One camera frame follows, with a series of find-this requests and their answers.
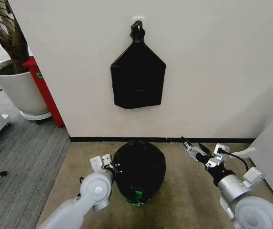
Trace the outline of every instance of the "beige carpet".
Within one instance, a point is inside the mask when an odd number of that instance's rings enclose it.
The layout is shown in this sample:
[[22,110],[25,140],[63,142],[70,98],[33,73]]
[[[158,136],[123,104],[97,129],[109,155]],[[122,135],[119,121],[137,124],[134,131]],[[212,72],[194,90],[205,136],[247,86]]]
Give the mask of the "beige carpet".
[[[79,177],[91,173],[90,158],[114,154],[124,143],[72,143],[43,210],[41,224],[62,202],[79,193]],[[166,174],[161,189],[142,207],[128,204],[116,183],[111,204],[100,212],[91,210],[85,218],[87,229],[231,229],[233,225],[219,204],[220,191],[203,165],[193,161],[179,143],[154,143],[166,157]],[[210,149],[214,144],[205,144]],[[231,152],[246,144],[227,144]],[[245,167],[236,159],[227,168],[242,177]],[[254,195],[273,203],[273,193],[262,183]]]

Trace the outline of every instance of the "black trash bag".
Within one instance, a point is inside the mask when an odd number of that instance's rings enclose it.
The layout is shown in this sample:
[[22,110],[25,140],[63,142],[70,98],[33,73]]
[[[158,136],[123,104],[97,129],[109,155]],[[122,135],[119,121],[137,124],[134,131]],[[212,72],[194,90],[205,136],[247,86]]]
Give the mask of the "black trash bag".
[[147,203],[164,180],[164,154],[148,142],[133,141],[123,145],[114,155],[117,167],[115,181],[121,194],[134,206]]
[[132,44],[111,65],[114,103],[125,109],[160,105],[166,64],[144,43],[141,21],[131,30]]

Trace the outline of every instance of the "floor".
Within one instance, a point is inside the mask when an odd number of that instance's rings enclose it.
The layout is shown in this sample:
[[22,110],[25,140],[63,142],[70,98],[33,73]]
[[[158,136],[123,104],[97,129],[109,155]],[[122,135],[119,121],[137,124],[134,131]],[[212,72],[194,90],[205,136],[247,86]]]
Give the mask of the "floor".
[[[72,143],[55,185],[38,222],[40,225],[62,202],[74,198],[80,190],[79,177],[92,172],[90,158],[113,155],[124,143]],[[165,155],[166,174],[160,190],[147,204],[134,207],[112,186],[111,203],[100,212],[90,210],[85,217],[88,229],[231,229],[233,225],[219,204],[220,191],[200,163],[185,152],[181,143],[153,143]],[[212,150],[214,144],[205,144]],[[246,144],[227,144],[231,152]],[[238,177],[245,172],[237,159],[227,162]],[[255,187],[254,195],[273,203],[273,193],[265,182]]]
[[0,113],[11,124],[0,132],[0,229],[35,228],[68,152],[69,135],[52,120],[41,125],[22,118],[3,91]]

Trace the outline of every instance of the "gray carpet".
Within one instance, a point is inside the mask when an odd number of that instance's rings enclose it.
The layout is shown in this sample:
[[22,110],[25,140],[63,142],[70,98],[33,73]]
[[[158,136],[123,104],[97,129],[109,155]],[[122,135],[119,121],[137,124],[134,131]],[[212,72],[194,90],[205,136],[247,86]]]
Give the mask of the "gray carpet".
[[52,120],[41,125],[22,118],[3,91],[0,113],[11,124],[0,132],[0,229],[35,228],[69,149],[65,127]]

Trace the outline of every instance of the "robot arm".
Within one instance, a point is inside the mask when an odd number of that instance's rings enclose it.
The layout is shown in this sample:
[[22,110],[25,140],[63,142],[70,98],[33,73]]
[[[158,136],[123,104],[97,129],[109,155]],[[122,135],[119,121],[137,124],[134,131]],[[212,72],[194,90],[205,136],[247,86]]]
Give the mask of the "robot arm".
[[99,211],[108,206],[113,183],[112,158],[106,154],[90,162],[94,172],[82,181],[80,194],[62,203],[38,229],[80,229],[91,208]]
[[233,171],[224,167],[226,159],[232,158],[228,155],[229,147],[217,144],[214,152],[210,154],[203,145],[203,149],[199,150],[186,139],[184,145],[189,155],[194,152],[191,157],[197,162],[202,162],[213,177],[214,184],[222,193],[220,204],[235,229],[273,229],[273,204],[265,199],[250,196],[252,187],[263,180],[263,174],[258,168],[248,169],[246,165],[244,181],[240,181]]

